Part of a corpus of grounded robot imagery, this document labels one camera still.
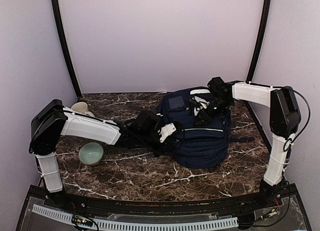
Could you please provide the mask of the navy blue student backpack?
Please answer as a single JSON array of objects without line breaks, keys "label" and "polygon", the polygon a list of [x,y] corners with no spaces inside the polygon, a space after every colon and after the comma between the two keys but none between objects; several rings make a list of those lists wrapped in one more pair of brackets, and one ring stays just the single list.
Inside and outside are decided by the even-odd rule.
[{"label": "navy blue student backpack", "polygon": [[187,88],[166,94],[157,107],[159,124],[174,123],[182,131],[174,133],[167,139],[179,139],[178,151],[172,157],[181,166],[190,169],[212,168],[222,163],[230,143],[253,142],[254,137],[231,136],[231,111],[225,108],[213,121],[204,126],[194,126],[194,107],[189,96],[198,96],[210,103],[213,94],[203,86]]}]

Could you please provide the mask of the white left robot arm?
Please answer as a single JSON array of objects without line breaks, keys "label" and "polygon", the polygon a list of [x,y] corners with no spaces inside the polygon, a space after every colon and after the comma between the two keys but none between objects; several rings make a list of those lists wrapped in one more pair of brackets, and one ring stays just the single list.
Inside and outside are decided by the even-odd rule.
[{"label": "white left robot arm", "polygon": [[160,116],[148,110],[121,122],[82,114],[53,99],[31,121],[29,152],[38,161],[51,201],[58,208],[67,209],[71,199],[63,192],[56,157],[62,139],[78,138],[125,149],[147,148],[158,154],[169,136],[177,131],[176,124],[163,124]]}]

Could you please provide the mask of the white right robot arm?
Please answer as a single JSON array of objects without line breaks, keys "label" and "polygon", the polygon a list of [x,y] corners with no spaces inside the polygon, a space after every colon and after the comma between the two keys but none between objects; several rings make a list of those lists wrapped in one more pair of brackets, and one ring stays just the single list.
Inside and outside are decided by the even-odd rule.
[{"label": "white right robot arm", "polygon": [[301,93],[290,86],[269,86],[245,81],[224,82],[214,77],[208,88],[191,91],[189,100],[196,107],[195,126],[204,126],[234,101],[246,101],[269,108],[272,145],[263,182],[274,187],[283,180],[291,155],[291,147],[303,132],[297,96]]}]

